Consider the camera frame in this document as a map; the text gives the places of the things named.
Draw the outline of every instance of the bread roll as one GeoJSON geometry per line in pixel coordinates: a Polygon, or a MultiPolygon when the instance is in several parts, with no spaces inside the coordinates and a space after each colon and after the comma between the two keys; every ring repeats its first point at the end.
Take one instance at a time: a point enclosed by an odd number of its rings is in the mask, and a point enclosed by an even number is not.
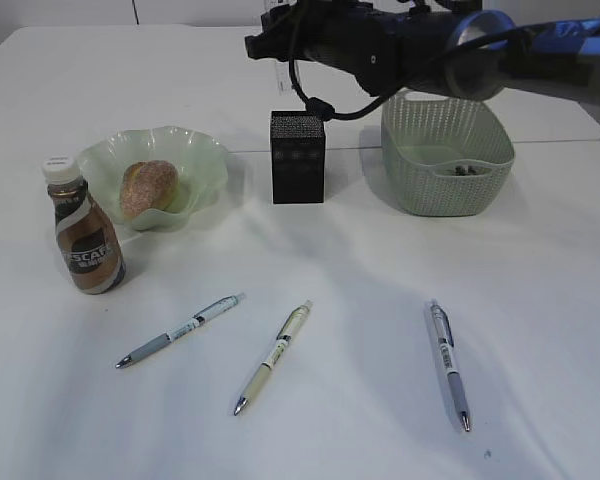
{"type": "Polygon", "coordinates": [[[120,208],[132,220],[149,208],[164,210],[175,196],[178,171],[169,162],[138,162],[124,172],[120,189],[120,208]]]}

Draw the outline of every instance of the black speaker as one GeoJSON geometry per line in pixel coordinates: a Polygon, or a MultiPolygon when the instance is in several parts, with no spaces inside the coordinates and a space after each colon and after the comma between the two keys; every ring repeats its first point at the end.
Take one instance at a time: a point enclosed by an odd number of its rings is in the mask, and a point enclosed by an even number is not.
{"type": "Polygon", "coordinates": [[[271,112],[273,203],[324,202],[324,124],[307,112],[271,112]]]}

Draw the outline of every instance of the pen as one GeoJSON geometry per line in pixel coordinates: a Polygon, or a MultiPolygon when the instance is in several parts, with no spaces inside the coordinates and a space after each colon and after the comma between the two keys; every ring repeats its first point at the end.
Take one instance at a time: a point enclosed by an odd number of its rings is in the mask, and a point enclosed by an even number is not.
{"type": "Polygon", "coordinates": [[[453,405],[456,410],[456,415],[462,423],[465,432],[471,431],[471,415],[469,413],[469,405],[464,394],[464,386],[462,378],[458,372],[456,357],[453,353],[453,336],[451,335],[451,327],[449,326],[449,317],[445,311],[438,305],[435,299],[429,304],[433,325],[436,329],[438,337],[438,348],[442,357],[442,364],[447,373],[447,381],[449,382],[449,390],[453,398],[453,405]]]}
{"type": "Polygon", "coordinates": [[[262,390],[262,387],[271,375],[273,367],[278,363],[278,360],[280,360],[280,357],[290,345],[291,340],[293,340],[300,330],[300,327],[302,327],[304,321],[309,316],[312,306],[313,303],[310,300],[307,300],[303,305],[291,312],[291,315],[289,315],[287,321],[284,322],[284,325],[276,337],[276,343],[273,346],[273,349],[266,360],[260,364],[256,373],[254,373],[251,380],[249,380],[249,384],[242,392],[242,395],[240,395],[240,399],[233,410],[234,415],[238,415],[242,412],[247,405],[253,402],[258,393],[260,393],[260,390],[262,390]]]}
{"type": "Polygon", "coordinates": [[[176,328],[171,332],[158,335],[153,340],[145,343],[141,347],[136,348],[133,352],[116,363],[116,368],[127,368],[134,363],[138,363],[140,360],[156,353],[158,350],[162,350],[167,345],[172,344],[180,337],[189,333],[191,330],[201,327],[212,318],[215,318],[227,310],[235,307],[244,299],[245,294],[240,293],[238,295],[232,295],[230,297],[225,297],[221,300],[218,300],[213,305],[210,305],[204,310],[196,313],[193,317],[191,317],[191,320],[181,327],[176,328]]]}

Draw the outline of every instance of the wavy-edged bowl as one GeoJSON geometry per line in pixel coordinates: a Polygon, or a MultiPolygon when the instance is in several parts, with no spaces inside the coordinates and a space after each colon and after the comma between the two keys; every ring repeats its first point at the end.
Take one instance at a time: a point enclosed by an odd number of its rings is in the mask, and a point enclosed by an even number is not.
{"type": "Polygon", "coordinates": [[[125,130],[92,145],[76,156],[89,191],[113,223],[134,230],[184,225],[200,200],[224,186],[229,151],[204,133],[181,127],[125,130]],[[136,162],[166,160],[178,170],[179,185],[165,210],[149,209],[130,222],[120,209],[125,170],[136,162]]]}

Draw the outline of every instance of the green plastic basket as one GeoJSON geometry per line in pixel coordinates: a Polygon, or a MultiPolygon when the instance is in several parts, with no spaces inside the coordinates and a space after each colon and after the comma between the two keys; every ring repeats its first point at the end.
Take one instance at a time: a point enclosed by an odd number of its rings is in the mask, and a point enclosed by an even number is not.
{"type": "Polygon", "coordinates": [[[410,100],[402,91],[382,109],[382,150],[391,188],[414,215],[482,212],[511,170],[515,152],[482,102],[410,100]],[[461,172],[471,172],[465,176],[461,172]]]}

